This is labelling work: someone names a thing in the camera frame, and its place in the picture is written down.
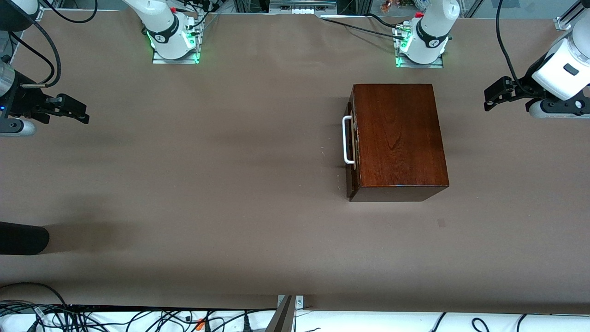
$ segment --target wood grain top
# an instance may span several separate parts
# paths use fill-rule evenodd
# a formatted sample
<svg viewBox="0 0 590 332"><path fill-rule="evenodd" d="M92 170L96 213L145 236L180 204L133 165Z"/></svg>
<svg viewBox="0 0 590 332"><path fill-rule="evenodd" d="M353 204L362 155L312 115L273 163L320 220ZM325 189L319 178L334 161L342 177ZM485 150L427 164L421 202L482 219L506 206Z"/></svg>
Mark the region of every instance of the wood grain top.
<svg viewBox="0 0 590 332"><path fill-rule="evenodd" d="M430 84L356 84L362 186L448 186Z"/></svg>

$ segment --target wooden box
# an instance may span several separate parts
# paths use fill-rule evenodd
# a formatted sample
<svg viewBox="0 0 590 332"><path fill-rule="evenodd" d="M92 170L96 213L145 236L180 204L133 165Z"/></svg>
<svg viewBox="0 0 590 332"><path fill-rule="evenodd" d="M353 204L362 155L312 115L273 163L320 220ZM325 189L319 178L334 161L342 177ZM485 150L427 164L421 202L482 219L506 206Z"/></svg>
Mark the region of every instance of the wooden box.
<svg viewBox="0 0 590 332"><path fill-rule="evenodd" d="M355 84L342 133L351 201L423 201L449 185L430 84Z"/></svg>

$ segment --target brown tabletop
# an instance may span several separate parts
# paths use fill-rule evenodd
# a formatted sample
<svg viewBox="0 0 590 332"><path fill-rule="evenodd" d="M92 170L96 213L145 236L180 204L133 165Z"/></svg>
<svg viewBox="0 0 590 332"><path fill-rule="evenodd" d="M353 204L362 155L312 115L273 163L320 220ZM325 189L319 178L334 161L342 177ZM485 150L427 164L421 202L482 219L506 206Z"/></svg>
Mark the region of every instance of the brown tabletop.
<svg viewBox="0 0 590 332"><path fill-rule="evenodd" d="M325 309L588 311L590 122L534 119L524 101L483 111L509 73L492 20L457 21L442 70L397 69L391 40L312 15L223 15L194 66L152 65L129 10L41 24L63 64L48 93L91 119L0 140L0 220L53 235L45 255L1 257L2 283L46 282L81 304L272 306L289 293ZM558 36L550 20L503 31L520 74ZM34 28L25 40L51 58ZM24 48L14 66L47 74ZM354 83L433 84L448 189L347 201Z"/></svg>

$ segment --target black cylinder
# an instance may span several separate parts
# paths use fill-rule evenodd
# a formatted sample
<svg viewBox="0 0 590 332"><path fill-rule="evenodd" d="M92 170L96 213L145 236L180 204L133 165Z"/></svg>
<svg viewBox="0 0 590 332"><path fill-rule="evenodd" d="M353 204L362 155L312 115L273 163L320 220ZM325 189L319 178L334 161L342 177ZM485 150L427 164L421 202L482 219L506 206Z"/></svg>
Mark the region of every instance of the black cylinder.
<svg viewBox="0 0 590 332"><path fill-rule="evenodd" d="M43 227L0 222L0 255L36 255L48 243Z"/></svg>

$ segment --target drawer handle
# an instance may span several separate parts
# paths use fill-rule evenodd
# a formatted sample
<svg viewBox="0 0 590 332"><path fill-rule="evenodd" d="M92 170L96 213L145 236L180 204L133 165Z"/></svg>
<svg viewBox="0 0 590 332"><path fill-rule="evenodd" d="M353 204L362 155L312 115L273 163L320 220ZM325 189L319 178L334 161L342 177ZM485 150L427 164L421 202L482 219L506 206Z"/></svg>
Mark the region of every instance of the drawer handle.
<svg viewBox="0 0 590 332"><path fill-rule="evenodd" d="M347 144L346 144L346 120L352 120L352 115L346 115L342 118L342 149L344 152L344 162L349 165L354 165L355 161L348 159Z"/></svg>

